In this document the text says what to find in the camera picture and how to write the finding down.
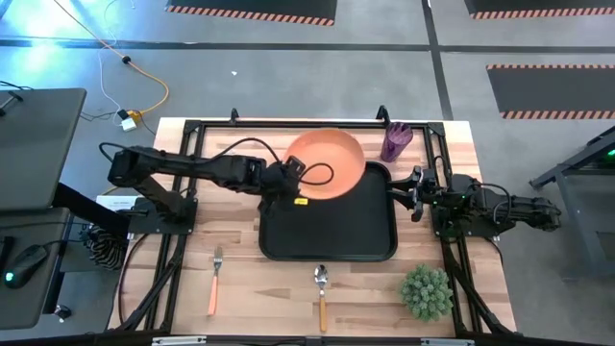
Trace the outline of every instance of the purple cup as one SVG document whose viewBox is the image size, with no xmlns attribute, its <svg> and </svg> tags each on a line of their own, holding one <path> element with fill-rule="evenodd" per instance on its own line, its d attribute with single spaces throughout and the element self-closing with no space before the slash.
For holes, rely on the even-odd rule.
<svg viewBox="0 0 615 346">
<path fill-rule="evenodd" d="M 391 123 L 384 134 L 381 159 L 385 162 L 393 162 L 406 149 L 412 137 L 410 125 L 401 122 Z"/>
</svg>

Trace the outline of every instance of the spoon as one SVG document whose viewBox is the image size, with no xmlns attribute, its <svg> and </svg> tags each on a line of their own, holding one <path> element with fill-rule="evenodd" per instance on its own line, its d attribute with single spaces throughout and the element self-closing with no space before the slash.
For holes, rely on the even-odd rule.
<svg viewBox="0 0 615 346">
<path fill-rule="evenodd" d="M 325 284 L 327 284 L 327 279 L 329 278 L 329 274 L 327 273 L 327 268 L 324 265 L 320 264 L 314 270 L 314 280 L 318 287 L 320 288 L 319 296 L 320 296 L 320 332 L 327 331 L 327 306 L 325 305 Z"/>
</svg>

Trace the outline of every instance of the orange bowl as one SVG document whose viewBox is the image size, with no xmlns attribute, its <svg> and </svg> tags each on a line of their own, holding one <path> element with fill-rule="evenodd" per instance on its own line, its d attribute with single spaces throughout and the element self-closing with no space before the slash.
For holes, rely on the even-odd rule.
<svg viewBox="0 0 615 346">
<path fill-rule="evenodd" d="M 283 160 L 294 156 L 306 165 L 326 163 L 333 178 L 324 185 L 299 183 L 300 194 L 316 200 L 331 199 L 350 191 L 365 170 L 365 155 L 358 141 L 349 133 L 336 129 L 309 131 L 298 136 L 288 147 Z M 327 166 L 316 166 L 302 178 L 304 182 L 322 183 L 331 178 Z"/>
</svg>

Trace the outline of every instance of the computer mouse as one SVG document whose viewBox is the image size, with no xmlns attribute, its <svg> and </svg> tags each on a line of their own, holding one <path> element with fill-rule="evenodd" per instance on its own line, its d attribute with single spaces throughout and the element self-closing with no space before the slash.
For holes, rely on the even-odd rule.
<svg viewBox="0 0 615 346">
<path fill-rule="evenodd" d="M 41 245 L 32 245 L 22 251 L 7 267 L 4 284 L 17 289 L 27 284 L 47 258 L 47 250 Z"/>
</svg>

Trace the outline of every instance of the gray floor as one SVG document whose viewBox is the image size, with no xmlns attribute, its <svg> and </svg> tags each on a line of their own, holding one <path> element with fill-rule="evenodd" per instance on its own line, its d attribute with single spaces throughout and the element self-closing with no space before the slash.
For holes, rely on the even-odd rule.
<svg viewBox="0 0 615 346">
<path fill-rule="evenodd" d="M 80 18 L 102 37 L 107 1 L 79 4 Z M 108 22 L 122 40 L 148 42 L 429 44 L 420 0 L 339 0 L 333 28 L 210 18 L 162 11 L 163 0 L 120 0 Z M 615 16 L 472 20 L 460 0 L 431 0 L 441 45 L 612 46 Z M 89 39 L 51 1 L 13 1 L 0 20 L 0 38 Z M 393 117 L 441 119 L 429 52 L 330 50 L 127 50 L 171 88 L 169 101 L 147 120 L 162 116 L 371 118 L 380 104 Z M 99 87 L 96 49 L 61 49 L 49 41 L 32 48 L 0 47 L 0 79 L 31 87 L 84 87 L 86 111 L 113 111 Z M 104 52 L 105 85 L 125 108 L 147 107 L 161 96 L 158 85 Z M 442 54 L 444 77 L 455 120 L 469 120 L 486 182 L 519 195 L 535 195 L 527 181 L 575 153 L 613 121 L 505 121 L 498 115 L 484 67 L 488 63 L 614 63 L 615 55 Z M 101 141 L 150 145 L 144 129 L 123 133 L 109 121 L 80 121 L 62 180 L 94 197 L 109 187 Z M 561 206 L 547 186 L 540 195 Z M 615 344 L 615 281 L 564 283 L 560 274 L 578 265 L 567 216 L 562 229 L 542 233 L 523 225 L 504 234 L 504 269 L 520 332 L 565 340 Z M 0 332 L 0 339 L 82 334 L 105 328 L 116 275 L 91 271 L 85 253 L 69 249 L 69 274 L 61 302 L 75 318 L 50 317 L 28 331 Z"/>
</svg>

